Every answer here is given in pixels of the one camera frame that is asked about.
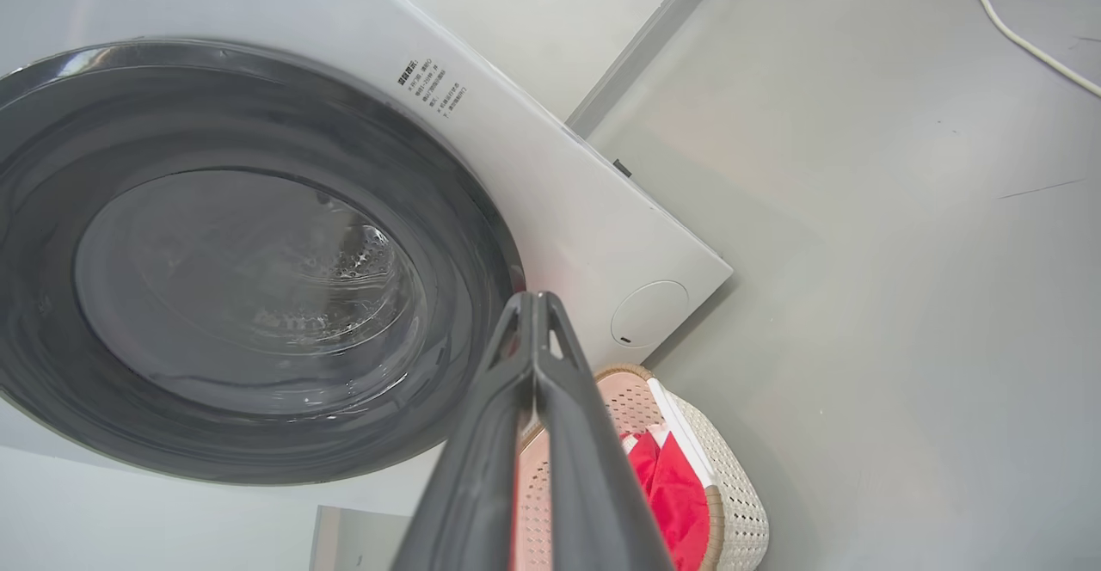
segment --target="washing machine door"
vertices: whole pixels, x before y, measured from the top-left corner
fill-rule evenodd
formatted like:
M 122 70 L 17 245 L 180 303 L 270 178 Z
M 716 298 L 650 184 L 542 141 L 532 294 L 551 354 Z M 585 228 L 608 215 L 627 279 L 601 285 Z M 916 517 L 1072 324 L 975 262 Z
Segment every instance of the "washing machine door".
M 0 80 L 0 386 L 179 476 L 362 474 L 448 432 L 520 282 L 492 202 L 378 94 L 131 42 Z

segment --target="door glass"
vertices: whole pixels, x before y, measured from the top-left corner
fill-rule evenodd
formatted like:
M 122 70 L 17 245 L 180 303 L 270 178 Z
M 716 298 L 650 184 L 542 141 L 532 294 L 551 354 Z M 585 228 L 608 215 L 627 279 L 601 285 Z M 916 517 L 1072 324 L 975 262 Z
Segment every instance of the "door glass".
M 188 172 L 124 191 L 89 223 L 75 283 L 135 374 L 227 410 L 362 406 L 424 343 L 405 251 L 370 216 L 279 176 Z

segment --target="washing machine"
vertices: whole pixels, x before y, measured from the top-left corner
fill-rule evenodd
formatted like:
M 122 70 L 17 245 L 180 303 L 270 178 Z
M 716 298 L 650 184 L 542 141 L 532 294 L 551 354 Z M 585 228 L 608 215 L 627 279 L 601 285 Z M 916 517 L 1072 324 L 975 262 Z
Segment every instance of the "washing machine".
M 504 301 L 731 274 L 406 0 L 0 0 L 0 444 L 411 512 Z

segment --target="woven plastic basket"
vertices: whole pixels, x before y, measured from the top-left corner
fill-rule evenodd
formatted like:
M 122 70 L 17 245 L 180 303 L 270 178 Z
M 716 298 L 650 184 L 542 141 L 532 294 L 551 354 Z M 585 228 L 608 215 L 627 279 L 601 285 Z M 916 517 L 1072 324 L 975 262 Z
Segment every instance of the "woven plastic basket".
M 653 375 L 618 364 L 597 375 L 597 387 L 620 435 L 667 425 L 705 485 L 711 515 L 700 570 L 752 571 L 768 547 L 768 519 L 745 471 L 711 421 L 665 391 Z M 516 571 L 550 571 L 549 443 L 534 427 L 521 442 L 517 463 Z

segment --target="red cloth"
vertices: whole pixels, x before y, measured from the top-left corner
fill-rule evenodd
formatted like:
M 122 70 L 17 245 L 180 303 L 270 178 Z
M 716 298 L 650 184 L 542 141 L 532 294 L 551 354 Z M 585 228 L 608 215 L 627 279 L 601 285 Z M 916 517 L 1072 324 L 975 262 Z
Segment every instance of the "red cloth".
M 677 571 L 698 571 L 711 529 L 704 485 L 672 433 L 664 447 L 658 447 L 648 431 L 636 438 L 628 460 L 654 512 L 673 564 Z

